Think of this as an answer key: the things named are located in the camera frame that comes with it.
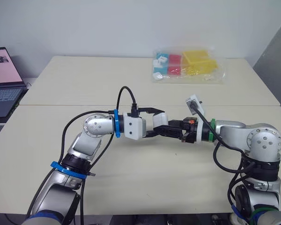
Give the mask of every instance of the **laptop screen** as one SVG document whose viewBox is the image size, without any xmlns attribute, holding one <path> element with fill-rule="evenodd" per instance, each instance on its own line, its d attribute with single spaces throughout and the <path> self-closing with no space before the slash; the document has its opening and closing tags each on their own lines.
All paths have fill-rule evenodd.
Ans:
<svg viewBox="0 0 281 225">
<path fill-rule="evenodd" d="M 0 85 L 23 83 L 9 54 L 5 48 L 0 48 Z"/>
</svg>

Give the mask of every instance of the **black cable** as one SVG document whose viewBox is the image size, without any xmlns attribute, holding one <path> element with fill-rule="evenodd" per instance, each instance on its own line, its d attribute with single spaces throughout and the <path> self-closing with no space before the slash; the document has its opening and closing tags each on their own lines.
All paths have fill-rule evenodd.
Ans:
<svg viewBox="0 0 281 225">
<path fill-rule="evenodd" d="M 238 151 L 240 152 L 242 155 L 244 155 L 244 152 L 242 150 L 240 150 L 239 148 L 235 148 L 235 147 L 231 147 L 229 145 L 227 145 L 224 140 L 215 132 L 215 130 L 211 127 L 211 125 L 208 123 L 207 119 L 202 115 L 202 113 L 198 110 L 198 106 L 194 103 L 194 102 L 191 102 L 190 103 L 190 107 L 200 116 L 200 118 L 203 120 L 204 124 L 206 126 L 208 126 L 209 130 L 213 133 L 213 135 L 216 137 L 216 139 L 219 141 L 217 146 L 215 147 L 214 149 L 214 154 L 213 154 L 213 157 L 214 157 L 214 162 L 217 164 L 218 167 L 220 167 L 221 169 L 223 169 L 224 171 L 226 172 L 229 172 L 229 173 L 246 173 L 248 172 L 249 170 L 251 170 L 254 166 L 255 166 L 255 162 L 251 162 L 246 168 L 244 168 L 243 170 L 231 170 L 229 168 L 226 168 L 224 166 L 222 166 L 219 161 L 217 160 L 216 158 L 216 153 L 220 147 L 220 145 L 222 144 L 223 146 L 225 146 L 226 148 L 228 149 L 231 149 L 231 150 L 235 150 L 235 151 Z"/>
<path fill-rule="evenodd" d="M 117 109 L 118 109 L 118 106 L 119 106 L 119 104 L 120 104 L 120 99 L 121 99 L 122 91 L 123 91 L 124 89 L 126 89 L 126 90 L 129 92 L 129 94 L 130 94 L 130 96 L 131 96 L 131 98 L 132 98 L 133 104 L 136 104 L 134 95 L 133 95 L 132 91 L 130 90 L 130 88 L 128 88 L 127 86 L 123 86 L 123 87 L 120 89 L 119 93 L 118 93 Z"/>
<path fill-rule="evenodd" d="M 14 224 L 14 225 L 18 225 L 18 224 L 16 224 L 15 222 L 11 221 L 11 219 L 8 218 L 8 216 L 7 216 L 6 213 L 4 213 L 4 215 L 5 215 L 6 219 L 7 219 L 10 223 L 12 223 L 12 224 Z"/>
<path fill-rule="evenodd" d="M 84 225 L 84 218 L 83 218 L 84 187 L 85 187 L 85 179 L 82 180 L 81 191 L 80 191 L 80 225 Z"/>
<path fill-rule="evenodd" d="M 217 151 L 220 147 L 221 143 L 218 142 L 218 144 L 216 145 L 216 147 L 214 148 L 214 153 L 213 153 L 213 157 L 214 157 L 214 162 L 215 164 L 221 168 L 222 170 L 226 171 L 226 172 L 229 172 L 229 173 L 236 173 L 236 174 L 239 174 L 239 173 L 247 173 L 249 172 L 254 166 L 255 166 L 255 163 L 254 162 L 251 162 L 246 168 L 240 170 L 231 170 L 229 168 L 226 168 L 225 166 L 221 165 L 220 162 L 217 160 L 217 157 L 216 157 L 216 154 L 217 154 Z"/>
<path fill-rule="evenodd" d="M 69 128 L 69 126 L 78 118 L 80 118 L 81 116 L 84 116 L 84 115 L 87 115 L 87 114 L 91 114 L 91 113 L 108 113 L 107 111 L 100 111 L 100 110 L 94 110 L 94 111 L 88 111 L 88 112 L 84 112 L 84 113 L 81 113 L 77 116 L 75 116 L 74 118 L 72 118 L 68 123 L 67 125 L 65 126 L 63 132 L 62 132 L 62 137 L 61 137 L 61 150 L 60 150 L 60 156 L 59 156 L 59 160 L 58 160 L 58 164 L 61 163 L 62 161 L 62 158 L 64 156 L 64 153 L 65 153 L 65 138 L 66 138 L 66 132 L 67 132 L 67 129 Z M 47 182 L 48 178 L 50 177 L 50 175 L 53 173 L 55 169 L 52 168 L 50 170 L 50 172 L 47 174 L 47 176 L 45 177 L 45 179 L 43 180 L 43 182 L 41 183 L 41 185 L 39 186 L 37 192 L 35 193 L 31 203 L 30 203 L 30 206 L 28 208 L 28 211 L 27 211 L 27 214 L 26 214 L 26 219 L 28 219 L 30 217 L 30 214 L 31 214 L 31 210 L 32 210 L 32 207 L 39 195 L 39 193 L 41 192 L 44 184 Z"/>
<path fill-rule="evenodd" d="M 233 188 L 237 183 L 239 183 L 239 182 L 241 182 L 241 181 L 247 179 L 249 176 L 250 176 L 250 175 L 247 174 L 247 175 L 245 175 L 245 176 L 243 176 L 243 177 L 240 177 L 240 178 L 238 178 L 237 180 L 235 180 L 234 182 L 232 182 L 232 183 L 229 185 L 229 188 L 228 188 L 228 191 L 227 191 L 227 197 L 228 197 L 228 201 L 229 201 L 230 205 L 233 205 L 233 202 L 232 202 L 231 196 L 230 196 L 230 193 L 232 193 L 232 188 Z"/>
<path fill-rule="evenodd" d="M 200 116 L 200 118 L 203 120 L 204 124 L 206 126 L 208 126 L 209 130 L 211 131 L 211 133 L 213 133 L 213 135 L 216 137 L 216 139 L 226 148 L 231 149 L 231 150 L 235 150 L 240 152 L 242 155 L 244 155 L 244 152 L 242 150 L 240 150 L 239 148 L 235 148 L 235 147 L 231 147 L 229 145 L 227 145 L 223 139 L 215 132 L 215 130 L 211 127 L 211 125 L 208 123 L 207 119 L 202 115 L 202 113 L 198 110 L 197 105 L 194 102 L 190 103 L 191 108 Z"/>
<path fill-rule="evenodd" d="M 244 160 L 243 159 L 241 159 L 240 160 L 240 164 L 239 164 L 239 166 L 238 166 L 238 170 L 240 170 L 242 167 L 243 167 L 243 163 L 244 163 Z M 238 177 L 238 173 L 236 173 L 235 175 L 234 175 L 234 177 L 231 179 L 231 181 L 230 181 L 230 183 L 229 183 L 229 187 L 230 187 L 230 185 L 236 180 L 236 178 Z M 235 196 L 234 196 L 234 194 L 231 192 L 230 193 L 231 194 L 231 196 L 232 196 L 232 198 L 235 200 Z"/>
<path fill-rule="evenodd" d="M 122 92 L 123 90 L 126 89 L 129 93 L 130 93 L 130 96 L 131 96 L 131 99 L 132 99 L 132 102 L 133 104 L 136 104 L 136 101 L 135 101 L 135 97 L 132 93 L 132 91 L 130 90 L 130 88 L 128 88 L 127 86 L 123 86 L 119 93 L 118 93 L 118 99 L 117 99 L 117 106 L 116 106 L 116 109 L 119 108 L 119 103 L 120 103 L 120 99 L 121 99 L 121 95 L 122 95 Z M 90 170 L 91 168 L 93 168 L 96 163 L 100 160 L 100 158 L 102 157 L 102 155 L 106 152 L 106 150 L 108 149 L 109 145 L 111 144 L 111 141 L 113 139 L 113 136 L 114 136 L 114 133 L 111 135 L 107 145 L 105 146 L 105 148 L 103 149 L 103 151 L 100 153 L 100 155 L 95 159 L 95 161 L 92 163 L 92 165 L 90 166 Z M 80 224 L 81 225 L 84 225 L 84 220 L 83 220 L 83 193 L 84 193 L 84 186 L 85 186 L 85 180 L 82 182 L 82 187 L 81 187 L 81 194 L 80 194 Z"/>
<path fill-rule="evenodd" d="M 105 146 L 105 148 L 103 149 L 103 151 L 100 153 L 100 155 L 95 159 L 95 161 L 92 163 L 92 165 L 90 165 L 90 169 L 94 167 L 94 165 L 99 161 L 99 159 L 101 158 L 101 156 L 105 153 L 105 151 L 107 150 L 107 148 L 109 147 L 109 145 L 111 144 L 111 141 L 113 139 L 114 133 L 111 135 L 107 145 Z"/>
</svg>

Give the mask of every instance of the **cyan block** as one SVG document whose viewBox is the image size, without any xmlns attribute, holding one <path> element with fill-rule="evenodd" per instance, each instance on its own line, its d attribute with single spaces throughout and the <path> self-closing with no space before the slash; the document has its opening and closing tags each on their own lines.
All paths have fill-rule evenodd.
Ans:
<svg viewBox="0 0 281 225">
<path fill-rule="evenodd" d="M 162 66 L 162 68 L 154 67 L 154 73 L 159 72 L 162 75 L 167 74 L 167 72 L 168 72 L 168 63 L 169 63 L 169 54 L 157 53 L 156 54 L 156 59 L 159 61 L 159 63 Z"/>
</svg>

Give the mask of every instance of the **floor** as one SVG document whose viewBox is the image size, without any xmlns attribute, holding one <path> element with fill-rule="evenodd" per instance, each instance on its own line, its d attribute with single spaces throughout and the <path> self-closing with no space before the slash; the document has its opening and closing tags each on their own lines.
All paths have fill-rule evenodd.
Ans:
<svg viewBox="0 0 281 225">
<path fill-rule="evenodd" d="M 106 215 L 85 216 L 85 225 L 214 225 L 212 216 L 214 214 L 176 214 L 176 215 Z M 0 213 L 0 225 L 20 225 L 25 215 Z M 222 219 L 219 225 L 229 225 L 229 213 L 217 214 Z M 75 217 L 75 224 L 80 225 L 80 216 Z"/>
</svg>

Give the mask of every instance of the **red block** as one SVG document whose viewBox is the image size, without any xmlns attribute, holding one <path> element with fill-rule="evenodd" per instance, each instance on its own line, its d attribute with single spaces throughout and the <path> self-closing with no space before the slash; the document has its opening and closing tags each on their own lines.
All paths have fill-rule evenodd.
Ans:
<svg viewBox="0 0 281 225">
<path fill-rule="evenodd" d="M 180 75 L 181 68 L 180 66 L 169 66 L 168 67 L 168 74 L 169 75 Z"/>
<path fill-rule="evenodd" d="M 169 65 L 170 66 L 180 66 L 181 63 L 181 55 L 169 55 Z"/>
<path fill-rule="evenodd" d="M 168 63 L 168 74 L 169 75 L 180 75 L 181 73 L 181 55 L 169 55 L 169 63 Z"/>
</svg>

